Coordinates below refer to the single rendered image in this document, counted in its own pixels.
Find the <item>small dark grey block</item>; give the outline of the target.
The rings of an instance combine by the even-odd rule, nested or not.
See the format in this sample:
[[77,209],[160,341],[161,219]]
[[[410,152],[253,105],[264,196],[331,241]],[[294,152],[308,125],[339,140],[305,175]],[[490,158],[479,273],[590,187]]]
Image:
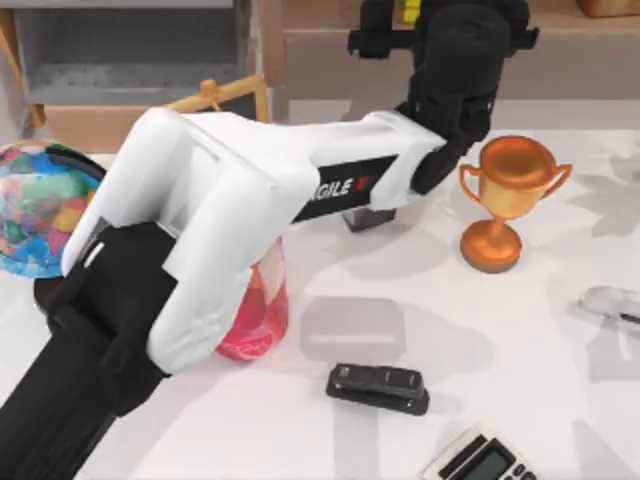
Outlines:
[[371,210],[358,208],[342,214],[347,227],[353,233],[363,232],[393,221],[396,210]]

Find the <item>black stapler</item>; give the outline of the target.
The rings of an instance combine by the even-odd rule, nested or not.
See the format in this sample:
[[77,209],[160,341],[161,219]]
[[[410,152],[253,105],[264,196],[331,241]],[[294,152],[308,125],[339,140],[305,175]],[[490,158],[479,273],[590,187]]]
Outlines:
[[325,391],[330,398],[413,416],[425,415],[430,404],[422,374],[392,366],[338,363]]

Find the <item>gold trophy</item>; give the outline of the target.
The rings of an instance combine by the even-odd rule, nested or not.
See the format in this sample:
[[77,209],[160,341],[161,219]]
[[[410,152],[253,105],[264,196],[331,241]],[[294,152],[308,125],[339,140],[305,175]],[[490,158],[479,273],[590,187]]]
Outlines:
[[522,251],[519,234],[508,225],[562,187],[573,166],[556,161],[540,142],[525,136],[497,137],[484,145],[479,164],[459,167],[462,191],[492,218],[469,225],[460,251],[473,268],[490,274],[510,270]]

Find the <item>red and pink cup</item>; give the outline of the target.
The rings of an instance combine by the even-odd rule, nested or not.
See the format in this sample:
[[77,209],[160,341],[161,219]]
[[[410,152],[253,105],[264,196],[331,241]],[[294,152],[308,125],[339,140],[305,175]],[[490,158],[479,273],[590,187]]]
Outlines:
[[253,265],[249,286],[231,330],[216,352],[236,361],[255,361],[273,350],[289,324],[285,255],[278,238]]

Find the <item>colourful globe on black stand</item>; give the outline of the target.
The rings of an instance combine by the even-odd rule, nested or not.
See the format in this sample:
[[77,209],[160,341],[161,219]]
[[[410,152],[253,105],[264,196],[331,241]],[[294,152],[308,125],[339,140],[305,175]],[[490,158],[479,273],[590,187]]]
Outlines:
[[65,247],[105,174],[56,141],[0,145],[0,270],[33,280],[41,312],[59,289]]

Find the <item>white calculator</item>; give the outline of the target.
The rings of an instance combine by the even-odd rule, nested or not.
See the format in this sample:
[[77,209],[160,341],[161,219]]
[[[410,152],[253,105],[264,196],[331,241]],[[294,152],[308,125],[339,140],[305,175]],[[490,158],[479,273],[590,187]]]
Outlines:
[[543,480],[522,455],[482,425],[468,428],[424,469],[420,480]]

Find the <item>white and grey stapler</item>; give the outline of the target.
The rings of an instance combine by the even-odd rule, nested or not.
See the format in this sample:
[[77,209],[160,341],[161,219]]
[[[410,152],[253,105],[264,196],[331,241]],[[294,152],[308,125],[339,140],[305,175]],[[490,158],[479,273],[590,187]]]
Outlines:
[[579,300],[586,311],[640,325],[640,292],[619,287],[595,286]]

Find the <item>wooden cupboard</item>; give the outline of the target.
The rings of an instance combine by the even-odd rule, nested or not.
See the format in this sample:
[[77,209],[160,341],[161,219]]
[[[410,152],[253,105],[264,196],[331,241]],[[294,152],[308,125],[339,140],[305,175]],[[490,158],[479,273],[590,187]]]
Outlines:
[[[412,58],[365,60],[347,51],[361,0],[254,0],[267,83],[291,99],[401,99]],[[640,100],[640,16],[590,19],[575,0],[530,0],[534,50],[508,60],[508,100]]]

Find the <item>grey pierced drawer inside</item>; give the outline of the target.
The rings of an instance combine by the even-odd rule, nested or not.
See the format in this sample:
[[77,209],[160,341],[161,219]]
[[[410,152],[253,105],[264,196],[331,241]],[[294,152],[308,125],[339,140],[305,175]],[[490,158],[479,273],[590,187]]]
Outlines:
[[249,74],[252,0],[0,0],[27,99],[154,105]]

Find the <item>pale wooden drawer front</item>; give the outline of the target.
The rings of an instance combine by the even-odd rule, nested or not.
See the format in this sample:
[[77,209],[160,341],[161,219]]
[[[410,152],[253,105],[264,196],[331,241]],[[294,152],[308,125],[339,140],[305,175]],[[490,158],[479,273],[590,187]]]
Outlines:
[[150,105],[42,105],[26,107],[27,125],[44,140],[85,153],[116,153]]

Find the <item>light wooden frame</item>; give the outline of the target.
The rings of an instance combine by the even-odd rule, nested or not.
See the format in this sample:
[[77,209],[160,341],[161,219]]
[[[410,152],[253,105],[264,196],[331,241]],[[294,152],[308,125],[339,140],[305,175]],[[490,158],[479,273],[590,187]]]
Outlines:
[[246,95],[254,96],[256,120],[269,123],[268,88],[261,75],[251,75],[223,85],[218,85],[213,79],[204,80],[197,94],[167,104],[167,107],[179,113],[197,113],[207,108],[220,112],[221,103]]

